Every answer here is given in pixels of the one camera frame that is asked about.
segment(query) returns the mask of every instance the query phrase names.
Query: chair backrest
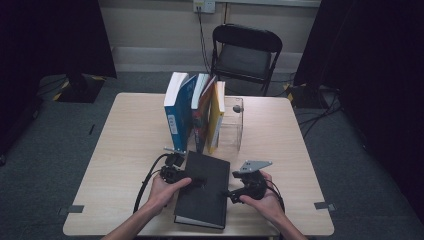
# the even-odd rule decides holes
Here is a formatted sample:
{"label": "chair backrest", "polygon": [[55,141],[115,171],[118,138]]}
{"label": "chair backrest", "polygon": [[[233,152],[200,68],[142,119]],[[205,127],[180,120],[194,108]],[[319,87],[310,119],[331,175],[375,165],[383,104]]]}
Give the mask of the chair backrest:
{"label": "chair backrest", "polygon": [[275,33],[237,24],[223,24],[216,27],[212,33],[212,39],[215,49],[217,49],[217,42],[277,53],[277,55],[283,48],[281,39]]}

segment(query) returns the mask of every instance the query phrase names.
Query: book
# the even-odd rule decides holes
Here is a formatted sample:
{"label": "book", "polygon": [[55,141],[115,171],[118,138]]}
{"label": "book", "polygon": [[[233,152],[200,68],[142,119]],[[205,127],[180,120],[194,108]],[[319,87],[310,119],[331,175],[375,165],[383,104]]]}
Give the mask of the book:
{"label": "book", "polygon": [[218,147],[219,130],[225,113],[225,82],[217,81],[211,96],[209,111],[209,125],[207,133],[207,147],[212,154]]}
{"label": "book", "polygon": [[197,76],[189,78],[187,73],[174,72],[166,90],[164,108],[171,132],[174,151],[187,151],[187,142],[193,129],[191,100]]}
{"label": "book", "polygon": [[193,181],[179,191],[174,222],[224,229],[230,163],[190,151],[185,172]]}
{"label": "book", "polygon": [[203,153],[209,123],[209,107],[215,77],[199,74],[191,102],[196,152]]}

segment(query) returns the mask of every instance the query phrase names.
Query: yellow book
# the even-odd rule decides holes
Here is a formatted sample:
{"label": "yellow book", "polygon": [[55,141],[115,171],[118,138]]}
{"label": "yellow book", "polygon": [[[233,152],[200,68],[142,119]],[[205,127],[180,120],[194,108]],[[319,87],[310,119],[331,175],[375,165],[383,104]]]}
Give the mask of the yellow book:
{"label": "yellow book", "polygon": [[207,134],[207,147],[212,154],[218,147],[219,129],[225,113],[225,82],[217,81],[211,97],[211,107],[209,113],[209,126]]}

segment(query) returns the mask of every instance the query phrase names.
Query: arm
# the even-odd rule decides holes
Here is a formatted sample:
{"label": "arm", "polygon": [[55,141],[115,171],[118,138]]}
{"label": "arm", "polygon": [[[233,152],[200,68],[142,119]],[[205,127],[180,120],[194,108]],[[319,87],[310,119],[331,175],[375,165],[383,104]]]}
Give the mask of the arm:
{"label": "arm", "polygon": [[102,239],[133,239],[152,220],[161,213],[162,209],[172,199],[174,193],[191,182],[190,178],[184,178],[174,184],[168,184],[159,176],[153,178],[147,202],[124,223],[110,232]]}
{"label": "arm", "polygon": [[[271,175],[261,171],[265,180],[272,181]],[[270,182],[267,181],[269,187],[273,187]],[[306,239],[306,237],[293,225],[293,223],[287,218],[283,209],[278,202],[277,196],[271,190],[267,189],[265,196],[261,200],[252,199],[249,196],[240,196],[240,200],[247,205],[255,208],[262,216],[270,221],[283,235],[284,239],[297,240]]]}

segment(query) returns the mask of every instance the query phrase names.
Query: black book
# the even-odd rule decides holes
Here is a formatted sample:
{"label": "black book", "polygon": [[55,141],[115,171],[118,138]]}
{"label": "black book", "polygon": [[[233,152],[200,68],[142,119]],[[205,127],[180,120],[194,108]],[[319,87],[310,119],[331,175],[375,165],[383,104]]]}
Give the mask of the black book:
{"label": "black book", "polygon": [[224,229],[230,163],[190,151],[185,171],[192,183],[179,192],[175,222]]}

